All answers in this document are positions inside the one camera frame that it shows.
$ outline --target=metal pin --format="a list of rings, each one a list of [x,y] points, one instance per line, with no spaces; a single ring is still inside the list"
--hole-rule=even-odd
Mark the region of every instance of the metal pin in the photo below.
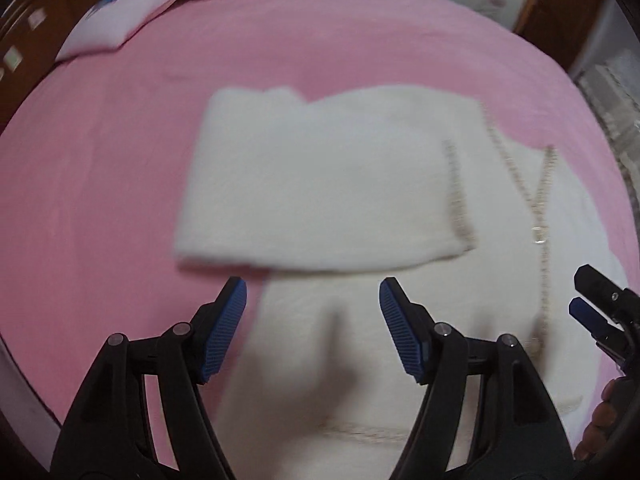
[[[453,330],[451,328],[450,324],[447,323],[436,323],[433,327],[433,329],[436,331],[436,334],[440,334],[443,336],[447,336],[451,333],[451,331]]]
[[[107,339],[107,343],[109,346],[118,346],[120,343],[124,341],[124,336],[121,333],[111,334]]]
[[[189,323],[178,323],[174,325],[174,334],[175,335],[186,335],[191,331],[191,325]]]
[[[502,334],[500,336],[500,341],[502,342],[502,344],[510,346],[511,348],[513,348],[518,344],[518,340],[516,339],[516,336],[511,334]]]

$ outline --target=wooden bed frame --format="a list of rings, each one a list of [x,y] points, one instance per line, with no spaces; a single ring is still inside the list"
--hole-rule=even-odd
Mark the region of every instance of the wooden bed frame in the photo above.
[[[99,0],[13,0],[0,16],[0,132]]]

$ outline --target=finger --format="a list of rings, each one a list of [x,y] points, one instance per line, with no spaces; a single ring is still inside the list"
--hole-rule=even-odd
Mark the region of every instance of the finger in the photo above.
[[[606,443],[607,437],[593,424],[589,424],[582,434],[582,444],[584,444],[584,449],[590,453],[599,452]]]
[[[587,460],[591,453],[584,447],[583,443],[578,444],[574,451],[574,458],[576,460]]]
[[[608,402],[601,402],[593,410],[592,423],[599,428],[608,428],[616,421],[616,410]]]
[[[609,400],[613,394],[613,388],[616,386],[616,379],[612,379],[607,383],[607,386],[604,387],[602,391],[602,395],[600,398],[602,400]]]

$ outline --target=white pillow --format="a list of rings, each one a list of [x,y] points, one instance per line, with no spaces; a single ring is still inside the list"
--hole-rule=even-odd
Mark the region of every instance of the white pillow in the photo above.
[[[116,50],[146,22],[176,0],[101,0],[89,9],[66,38],[56,61],[80,54]]]

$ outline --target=pink bed sheet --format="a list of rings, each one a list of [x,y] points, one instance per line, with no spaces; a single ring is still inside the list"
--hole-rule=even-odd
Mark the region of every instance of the pink bed sheet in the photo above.
[[[555,144],[640,288],[630,205],[607,142],[560,67],[521,38],[447,0],[188,2],[114,54],[59,66],[0,136],[0,332],[59,419],[110,333],[157,335],[212,300],[232,272],[248,280],[250,301],[229,365],[240,348],[265,272],[198,273],[172,259],[210,95],[290,85],[312,100],[392,83],[482,99],[514,139]],[[224,375],[212,383],[213,406]]]

